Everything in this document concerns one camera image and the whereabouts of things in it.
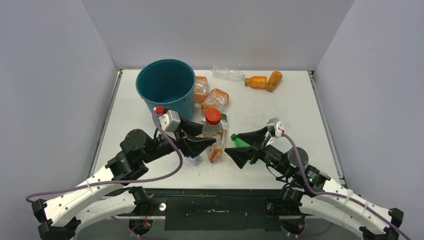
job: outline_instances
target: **tabletop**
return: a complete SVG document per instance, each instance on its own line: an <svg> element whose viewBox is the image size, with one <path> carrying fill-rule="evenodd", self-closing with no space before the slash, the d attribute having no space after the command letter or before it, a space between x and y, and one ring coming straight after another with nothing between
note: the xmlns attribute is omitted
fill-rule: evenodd
<svg viewBox="0 0 424 240"><path fill-rule="evenodd" d="M124 70L116 96L105 125L94 172L121 151L120 143L133 129L142 129L153 136L155 125L144 100L136 90L136 78L140 70ZM232 82L212 77L210 70L195 70L196 76L207 78L209 89L221 89L229 94L229 103L223 111L227 115L228 134L226 147L234 147L230 135L247 133L263 128L269 119L279 118L284 130L298 147L306 150L309 164L326 172L339 182L336 164L327 138L326 130L307 71L281 71L283 78L274 92L246 87L244 82ZM247 70L246 76L269 76L272 71ZM196 112L193 122L200 122L202 115ZM282 152L292 146L280 138L272 143ZM144 188L167 189L281 189L283 184L275 181L262 161L246 164L239 169L233 160L224 155L214 163L207 156L202 164L195 166L184 159L181 170L160 181L143 183ZM146 166L149 171L140 179L150 179L172 172L179 164L175 152L163 156Z"/></svg>

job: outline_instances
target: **blue bucket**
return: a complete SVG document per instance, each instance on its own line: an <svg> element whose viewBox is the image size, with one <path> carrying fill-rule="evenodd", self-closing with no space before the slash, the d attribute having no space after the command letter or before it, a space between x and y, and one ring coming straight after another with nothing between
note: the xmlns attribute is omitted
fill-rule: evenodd
<svg viewBox="0 0 424 240"><path fill-rule="evenodd" d="M195 72L187 63L162 59L140 71L135 87L151 112L154 107L170 108L190 120L195 113L195 83Z"/></svg>

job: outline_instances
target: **white wall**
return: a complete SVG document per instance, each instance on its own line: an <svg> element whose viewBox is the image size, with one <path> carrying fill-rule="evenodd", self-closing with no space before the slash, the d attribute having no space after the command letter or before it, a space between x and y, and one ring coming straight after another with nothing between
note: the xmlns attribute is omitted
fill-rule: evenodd
<svg viewBox="0 0 424 240"><path fill-rule="evenodd" d="M116 69L79 0L0 7L0 239L39 239L26 195L86 178Z"/></svg>
<svg viewBox="0 0 424 240"><path fill-rule="evenodd" d="M82 0L119 68L314 70L354 0Z"/></svg>
<svg viewBox="0 0 424 240"><path fill-rule="evenodd" d="M422 0L356 0L315 72L347 185L423 239Z"/></svg>

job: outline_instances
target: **purple cable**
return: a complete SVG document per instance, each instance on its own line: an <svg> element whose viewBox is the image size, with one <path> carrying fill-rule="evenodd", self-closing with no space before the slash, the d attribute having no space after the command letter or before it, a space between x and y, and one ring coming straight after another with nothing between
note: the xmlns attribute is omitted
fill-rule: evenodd
<svg viewBox="0 0 424 240"><path fill-rule="evenodd" d="M131 235L133 235L134 236L134 238L135 239L137 239L137 240L141 240L140 238L142 238L142 239L149 239L149 240L167 240L167 239L165 239L165 238L160 238L160 237L151 237L151 236L143 236L143 235L138 235L138 234L136 234L135 232L134 232L134 230L131 230L126 224L125 224L125 222L124 221L122 221L121 219L119 219L119 218L117 218L117 217L115 217L115 216L113 216L113 217L111 217L111 219L113 219L113 220L115 220L115 221L117 221L119 224L121 224L124 228L126 228L127 230L128 230L128 232L130 232L131 233Z"/></svg>
<svg viewBox="0 0 424 240"><path fill-rule="evenodd" d="M324 231L319 232L319 233L293 234L293 233L291 233L291 232L287 231L287 229L285 229L283 226L281 226L281 228L282 228L282 229L284 229L284 231L285 231L286 233L288 233L290 236L293 236L293 237L296 237L296 238L310 238L310 237L318 237L318 236L321 236L321 235L324 235L324 234L328 233L328 231L330 231L333 227L334 227L334 224L333 224L333 223L331 223L331 224L330 224L330 226L328 226L328 227L327 227L327 229L325 229Z"/></svg>
<svg viewBox="0 0 424 240"><path fill-rule="evenodd" d="M299 168L300 168L300 173L302 175L303 178L303 182L305 183L306 188L308 189L308 191L314 195L330 195L330 196L335 196L335 197L339 197L339 198L347 198L347 196L342 195L342 194L338 194L338 193L333 193L333 192L318 192L318 191L314 191L311 186L309 186L306 174L305 174L305 168L302 165L302 161L301 161L301 155L299 154L298 148L296 147L295 142L289 137L287 136L287 134L285 134L284 132L281 134L281 136L285 137L293 146L294 149L294 153L296 154L296 159L297 159L297 163L299 164ZM388 224L391 228L393 228L396 232L398 232L399 234L401 234L404 238L406 238L407 240L411 240L411 238L409 238L403 231L401 231L397 226L395 226L393 223L389 222L387 219L385 219L383 216L381 216L380 214L378 214L376 211L372 210L370 207L366 206L365 204L363 204L362 202L354 199L354 198L350 198L350 201L358 204L359 206L366 208L368 211L370 211L372 214L374 214L376 217L378 217L379 219L381 219L383 222L385 222L386 224Z"/></svg>
<svg viewBox="0 0 424 240"><path fill-rule="evenodd" d="M171 147L175 150L176 154L178 154L178 157L179 157L179 165L178 165L178 167L174 171L172 171L172 172L170 172L170 173L168 173L166 175L155 177L155 178L141 179L141 180L100 181L100 182L90 183L90 186L91 187L98 186L98 185L106 185L106 184L141 184L141 183L149 183L149 182L154 182L154 181L158 181L158 180L169 178L172 175L176 174L181 169L181 167L183 166L183 156L181 155L180 150L175 145L175 143L171 140L171 138L165 133L165 131L161 128L161 125L159 124L159 122L158 122L158 120L156 118L155 112L152 112L151 118L153 119L154 125L156 125L157 129L159 130L159 132L168 141L168 143L171 145ZM56 191L37 192L37 193L33 193L31 195L28 195L25 198L25 200L28 203L32 204L34 201L31 200L31 198L34 198L34 197L44 196L44 195L52 195L52 194L63 194L63 193L73 192L73 191L76 191L76 190L86 189L86 188L87 188L87 185L81 185L81 186L75 186L75 187L71 187L71 188L67 188L67 189L62 189L62 190L56 190Z"/></svg>

